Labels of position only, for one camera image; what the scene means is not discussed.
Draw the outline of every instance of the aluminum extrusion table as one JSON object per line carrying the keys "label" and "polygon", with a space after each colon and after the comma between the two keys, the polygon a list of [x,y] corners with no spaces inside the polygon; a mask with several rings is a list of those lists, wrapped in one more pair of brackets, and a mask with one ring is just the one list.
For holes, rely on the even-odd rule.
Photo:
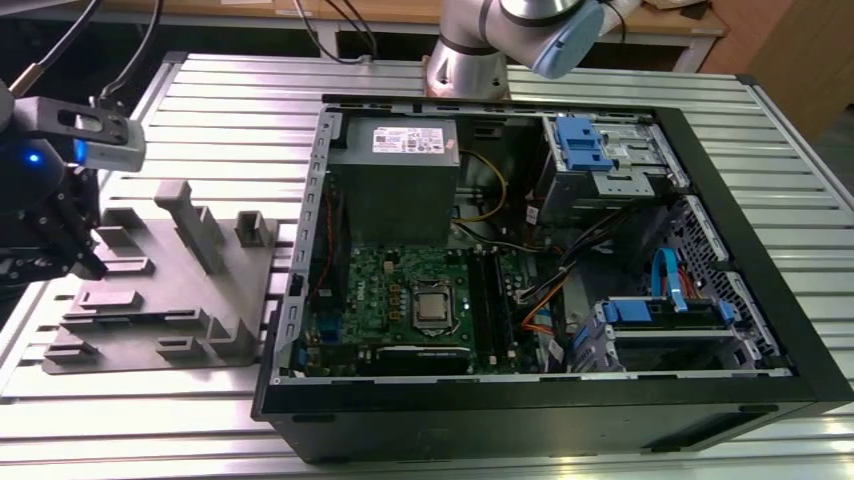
{"label": "aluminum extrusion table", "polygon": [[[421,95],[416,62],[171,54],[143,97],[149,160],[114,173],[105,203],[169,215],[158,182],[187,178],[218,218],[261,210],[285,224],[272,292],[282,293],[321,95]],[[797,294],[854,378],[854,199],[759,87],[725,75],[510,71],[518,100],[681,108]],[[697,454],[305,464],[250,419],[258,368],[50,376],[41,362],[79,280],[33,285],[0,335],[0,477],[776,480],[854,475],[854,407],[772,425]]]}

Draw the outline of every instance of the black cable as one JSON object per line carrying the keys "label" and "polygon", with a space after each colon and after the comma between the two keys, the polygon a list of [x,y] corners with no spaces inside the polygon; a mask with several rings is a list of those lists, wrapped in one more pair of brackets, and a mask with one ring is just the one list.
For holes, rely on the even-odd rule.
{"label": "black cable", "polygon": [[614,0],[605,0],[602,1],[602,5],[608,5],[609,7],[612,7],[612,10],[614,10],[614,13],[617,14],[617,17],[620,18],[620,26],[621,26],[621,39],[620,39],[620,43],[621,45],[626,45],[626,18],[624,17],[624,14],[620,13],[620,10],[617,9],[617,7],[614,5],[612,5],[612,2]]}
{"label": "black cable", "polygon": [[632,203],[626,204],[620,210],[609,214],[604,217],[594,225],[585,230],[585,232],[578,236],[566,252],[561,256],[558,260],[558,272],[553,275],[553,277],[541,283],[536,288],[529,290],[524,295],[522,299],[529,299],[536,296],[540,292],[548,289],[556,282],[564,280],[564,277],[569,274],[568,265],[574,262],[578,257],[588,252],[593,247],[601,244],[617,231],[624,221],[629,218],[632,214],[634,214],[638,210],[653,207],[656,205],[664,205],[673,199],[672,196],[666,196],[662,198],[654,198],[650,200],[636,200]]}
{"label": "black cable", "polygon": [[348,16],[348,13],[345,13],[345,10],[342,10],[342,8],[336,4],[336,2],[333,0],[326,0],[326,3],[330,4],[330,6],[336,9],[338,14],[345,18],[345,20],[348,20],[350,25],[353,25],[353,28],[357,30],[357,32],[360,32],[360,37],[362,38],[362,41],[366,43],[366,45],[372,49],[372,56],[374,57],[374,60],[377,60],[377,58],[380,58],[380,44],[377,43],[377,37],[374,36],[374,31],[372,30],[369,23],[365,21],[365,18],[362,18],[362,15],[360,14],[360,10],[357,10],[357,7],[354,7],[353,3],[350,3],[350,0],[344,0],[344,2],[345,2],[345,5],[348,5],[348,8],[350,8],[350,11],[357,15],[360,22],[362,22],[365,31],[362,31],[357,22],[353,20],[353,18],[350,18],[350,16]]}
{"label": "black cable", "polygon": [[95,15],[98,8],[102,6],[102,2],[103,0],[93,0],[90,2],[90,5],[83,11],[83,14],[66,32],[66,35],[63,35],[63,37],[54,45],[54,48],[51,48],[51,51],[49,51],[42,60],[31,63],[27,67],[27,70],[25,70],[25,72],[18,76],[18,78],[10,85],[10,93],[13,93],[13,96],[15,98],[22,98],[27,94],[27,91],[39,81],[39,78],[42,78],[46,70],[54,65],[54,63],[57,63],[59,57],[63,56],[63,53],[66,53],[66,50],[69,50],[69,47],[81,35],[81,32],[83,32],[83,29],[90,24],[93,15]]}
{"label": "black cable", "polygon": [[333,53],[326,49],[326,47],[321,43],[321,40],[318,39],[318,32],[316,32],[314,28],[312,27],[312,23],[309,22],[309,17],[306,17],[306,10],[304,9],[302,0],[294,0],[294,6],[297,7],[297,13],[300,14],[300,18],[304,20],[304,25],[306,25],[306,32],[309,33],[309,38],[312,38],[312,42],[321,49],[321,51],[326,54],[326,56],[330,57],[333,60],[336,60],[336,62],[341,63],[342,65],[360,65],[360,64],[362,64],[364,63],[364,59],[362,58],[357,58],[356,60],[345,60],[344,58],[338,57],[337,55],[333,55]]}
{"label": "black cable", "polygon": [[117,79],[110,82],[102,90],[102,93],[98,97],[99,100],[110,100],[117,91],[122,87],[125,87],[125,84],[131,78],[131,75],[134,75],[134,72],[139,67],[141,62],[143,61],[143,58],[146,58],[146,55],[149,54],[149,51],[151,50],[151,46],[154,44],[155,31],[158,30],[158,25],[161,24],[161,16],[163,15],[163,4],[165,0],[155,0],[155,11],[151,15],[151,21],[149,22],[149,30],[146,30],[146,36],[143,37],[139,48],[137,49],[137,53],[134,53],[134,56],[131,57],[131,60],[125,66],[125,70],[122,70],[122,73],[119,74]]}
{"label": "black cable", "polygon": [[66,32],[66,35],[63,35],[63,38],[59,39],[59,42],[57,42],[57,45],[54,45],[54,48],[51,49],[49,54],[39,61],[38,64],[42,69],[49,69],[51,65],[54,65],[59,57],[63,56],[63,53],[66,53],[66,50],[69,50],[69,47],[71,46],[71,43],[75,41],[75,39],[81,35],[81,32],[90,24],[90,20],[93,20],[93,16],[95,15],[98,8],[102,6],[102,3],[103,0],[93,0],[90,2],[90,5],[86,7],[81,18],[78,18],[78,21]]}

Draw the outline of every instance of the wire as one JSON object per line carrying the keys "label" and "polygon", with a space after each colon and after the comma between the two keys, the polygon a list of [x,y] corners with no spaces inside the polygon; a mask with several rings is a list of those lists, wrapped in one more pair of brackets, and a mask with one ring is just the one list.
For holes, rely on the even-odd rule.
{"label": "wire", "polygon": [[163,15],[165,3],[166,3],[165,0],[155,0],[155,10],[151,14],[149,29],[146,30],[146,36],[143,37],[143,41],[139,44],[137,53],[134,53],[134,56],[131,57],[131,60],[129,61],[129,64],[125,66],[125,70],[122,70],[122,73],[119,74],[117,79],[113,82],[110,82],[105,87],[105,89],[102,90],[102,93],[98,97],[99,100],[109,100],[113,97],[113,95],[117,93],[117,91],[119,91],[119,89],[125,87],[125,84],[131,78],[131,75],[134,75],[134,72],[139,67],[141,62],[143,61],[143,58],[146,58],[146,55],[149,54],[149,51],[151,50],[151,46],[154,44],[155,32],[158,30],[158,25],[161,24],[161,16]]}
{"label": "wire", "polygon": [[621,45],[626,45],[626,17],[624,17],[624,14],[620,13],[620,10],[617,9],[617,7],[614,5],[612,5],[612,2],[614,0],[605,0],[602,1],[602,5],[608,5],[609,7],[612,7],[612,10],[614,10],[614,13],[617,14],[617,17],[620,18],[620,32],[621,32],[621,39],[620,39],[620,43]]}
{"label": "wire", "polygon": [[485,213],[484,215],[478,215],[477,217],[472,217],[472,218],[456,218],[453,220],[454,223],[470,223],[470,222],[482,222],[484,220],[486,220],[488,218],[490,218],[493,215],[496,215],[501,209],[505,207],[505,203],[508,202],[508,180],[505,179],[505,175],[502,175],[501,170],[496,167],[496,165],[493,164],[493,162],[490,162],[488,160],[488,158],[481,155],[478,152],[473,152],[472,150],[461,150],[460,153],[465,153],[468,155],[472,155],[473,157],[476,157],[478,160],[481,160],[481,162],[490,167],[490,170],[493,170],[493,173],[496,174],[496,176],[498,177],[498,181],[502,184],[502,198],[498,201],[498,205],[496,206],[496,208],[493,210],[490,210],[488,213]]}
{"label": "wire", "polygon": [[90,24],[90,21],[93,20],[93,16],[95,15],[95,12],[102,6],[102,3],[103,3],[103,0],[93,0],[90,2],[90,5],[86,7],[86,10],[83,11],[81,18],[78,18],[78,21],[74,23],[74,25],[66,32],[66,35],[63,35],[63,38],[59,39],[59,42],[57,42],[57,45],[54,45],[54,48],[51,49],[49,54],[39,61],[39,66],[42,68],[49,69],[51,65],[54,65],[59,57],[63,56],[63,53],[66,53],[66,50],[69,50],[69,47],[71,46],[73,42],[81,35],[81,32],[83,31],[86,26]]}
{"label": "wire", "polygon": [[321,40],[318,39],[318,32],[316,32],[316,29],[312,27],[312,23],[309,22],[309,17],[306,16],[306,10],[304,9],[304,1],[294,0],[294,6],[297,7],[297,13],[300,14],[300,18],[304,20],[304,25],[306,25],[306,32],[309,33],[309,38],[312,38],[312,42],[316,44],[316,47],[321,49],[324,54],[328,57],[330,57],[336,62],[341,63],[342,65],[360,65],[365,63],[365,58],[357,58],[356,60],[345,60],[337,55],[333,55],[333,53],[326,49],[326,47],[321,43]]}
{"label": "wire", "polygon": [[321,273],[321,277],[318,278],[318,283],[316,283],[316,288],[312,291],[312,295],[309,298],[316,298],[318,294],[318,290],[321,290],[321,285],[324,285],[324,281],[326,280],[326,276],[330,274],[330,269],[333,268],[333,257],[336,249],[333,248],[333,201],[330,200],[330,194],[328,193],[324,196],[326,203],[326,243],[328,243],[328,254],[326,254],[326,265],[324,266],[324,272]]}
{"label": "wire", "polygon": [[83,32],[83,29],[90,24],[93,16],[102,6],[102,3],[103,0],[91,0],[89,6],[86,7],[86,10],[83,11],[83,14],[81,14],[81,17],[71,25],[71,28],[66,32],[66,35],[63,35],[63,37],[59,39],[47,55],[37,63],[33,63],[27,67],[27,70],[25,70],[25,72],[18,76],[18,78],[10,85],[10,92],[13,93],[13,96],[21,98],[27,94],[27,91],[39,81],[39,78],[42,78],[42,75],[45,74],[47,69],[51,68],[54,63],[57,63],[57,60],[59,60],[59,57],[62,57],[66,53],[66,50],[69,50],[69,47],[81,35],[81,32]]}
{"label": "wire", "polygon": [[374,59],[377,59],[380,58],[380,44],[377,42],[377,37],[374,36],[374,31],[372,30],[369,23],[365,21],[365,18],[362,18],[362,14],[360,13],[360,10],[357,10],[357,7],[354,7],[353,3],[350,3],[350,0],[344,0],[344,2],[345,2],[345,5],[348,5],[348,8],[350,8],[350,11],[354,13],[357,18],[360,19],[360,22],[362,22],[362,26],[365,27],[365,30],[366,30],[365,32],[360,28],[360,25],[357,25],[357,22],[348,16],[342,8],[336,4],[336,2],[333,2],[333,0],[326,0],[326,3],[330,4],[330,6],[336,9],[338,14],[345,18],[345,20],[348,20],[350,25],[353,25],[353,28],[357,30],[357,32],[360,32],[360,36],[362,37],[362,40],[365,41],[369,48],[372,49],[372,55],[374,56]]}
{"label": "wire", "polygon": [[570,279],[569,275],[564,277],[564,281],[553,287],[553,289],[549,291],[544,299],[540,301],[540,303],[537,304],[532,312],[528,314],[528,316],[525,317],[525,320],[522,321],[522,330],[536,330],[538,332],[549,333],[550,335],[554,335],[554,330],[552,328],[544,325],[532,325],[532,320],[534,320],[534,317],[537,316],[537,312],[540,311],[540,309],[544,308],[544,305],[549,303],[549,300],[552,300],[552,297],[554,297],[556,293],[558,293],[558,291],[564,288],[564,285],[566,285],[566,282],[569,279]]}
{"label": "wire", "polygon": [[522,252],[530,252],[530,253],[541,253],[544,251],[544,249],[537,249],[537,248],[529,248],[529,247],[524,247],[522,245],[517,245],[514,243],[510,242],[501,242],[498,240],[490,240],[489,238],[486,238],[484,235],[480,235],[478,233],[476,233],[476,231],[473,229],[470,229],[466,225],[457,224],[457,227],[461,229],[461,231],[469,235],[469,237],[472,239],[474,239],[478,242],[484,242],[484,243],[489,243],[490,245],[501,245],[504,247],[508,248],[513,248],[514,250],[520,250]]}

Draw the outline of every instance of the yellow cable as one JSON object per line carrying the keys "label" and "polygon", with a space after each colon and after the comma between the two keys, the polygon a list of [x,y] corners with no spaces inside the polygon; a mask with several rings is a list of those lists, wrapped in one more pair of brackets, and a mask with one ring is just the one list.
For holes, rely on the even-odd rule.
{"label": "yellow cable", "polygon": [[505,175],[502,175],[502,172],[498,170],[498,168],[496,168],[496,165],[493,165],[493,162],[490,162],[484,155],[470,150],[461,150],[460,153],[472,155],[478,160],[481,160],[481,162],[484,162],[484,164],[488,167],[490,167],[490,170],[493,170],[493,173],[496,174],[500,182],[502,183],[502,199],[498,202],[498,206],[492,211],[489,211],[484,215],[478,215],[477,217],[454,219],[454,223],[481,222],[488,218],[490,218],[493,215],[496,215],[498,211],[502,209],[502,207],[505,206],[505,203],[508,202],[508,180],[505,179]]}

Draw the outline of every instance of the wooden table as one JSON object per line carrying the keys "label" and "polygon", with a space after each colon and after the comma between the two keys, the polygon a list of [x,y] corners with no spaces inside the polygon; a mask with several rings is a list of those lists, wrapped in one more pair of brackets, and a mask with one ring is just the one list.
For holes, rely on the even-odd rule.
{"label": "wooden table", "polygon": [[[97,20],[146,23],[154,0],[107,0]],[[258,0],[258,3],[234,3],[241,0],[167,0],[165,24],[207,25],[262,28],[304,28],[297,17],[293,0]],[[78,2],[77,8],[86,4]],[[378,32],[440,33],[442,0],[353,0],[372,28]],[[314,26],[325,47],[338,54],[336,34],[353,31],[325,0],[304,0],[314,19]],[[30,12],[33,18],[71,19],[75,7],[58,7]],[[676,10],[660,11],[650,6],[640,8],[628,18],[626,43],[637,45],[680,46],[685,51],[674,71],[693,73],[709,55],[716,40],[728,33],[728,26],[715,12],[701,20],[692,20]],[[601,38],[601,42],[621,41],[620,27]]]}

